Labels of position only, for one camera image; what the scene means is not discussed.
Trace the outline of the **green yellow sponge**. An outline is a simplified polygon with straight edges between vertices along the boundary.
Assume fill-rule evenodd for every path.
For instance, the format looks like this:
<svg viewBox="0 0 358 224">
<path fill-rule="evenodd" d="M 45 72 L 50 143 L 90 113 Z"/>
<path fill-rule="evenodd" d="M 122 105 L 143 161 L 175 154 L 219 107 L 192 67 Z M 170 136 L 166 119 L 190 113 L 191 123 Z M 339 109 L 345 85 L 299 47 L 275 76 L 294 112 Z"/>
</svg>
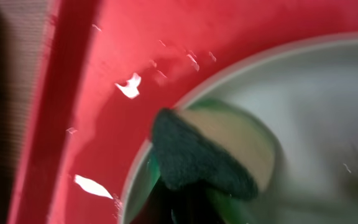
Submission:
<svg viewBox="0 0 358 224">
<path fill-rule="evenodd" d="M 260 121 L 231 108 L 164 108 L 152 127 L 152 153 L 170 190 L 205 183 L 252 200 L 269 186 L 276 147 Z"/>
</svg>

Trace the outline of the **blue plate green smear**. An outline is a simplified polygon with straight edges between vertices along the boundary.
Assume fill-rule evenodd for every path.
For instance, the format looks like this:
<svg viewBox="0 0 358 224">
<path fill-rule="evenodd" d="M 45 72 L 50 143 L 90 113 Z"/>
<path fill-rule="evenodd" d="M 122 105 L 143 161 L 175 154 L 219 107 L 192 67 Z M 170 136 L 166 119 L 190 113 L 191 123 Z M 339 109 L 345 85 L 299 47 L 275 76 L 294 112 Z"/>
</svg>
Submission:
<svg viewBox="0 0 358 224">
<path fill-rule="evenodd" d="M 358 223 L 358 33 L 293 42 L 215 74 L 178 102 L 214 98 L 258 117 L 281 147 L 252 202 L 212 193 L 228 223 Z"/>
</svg>

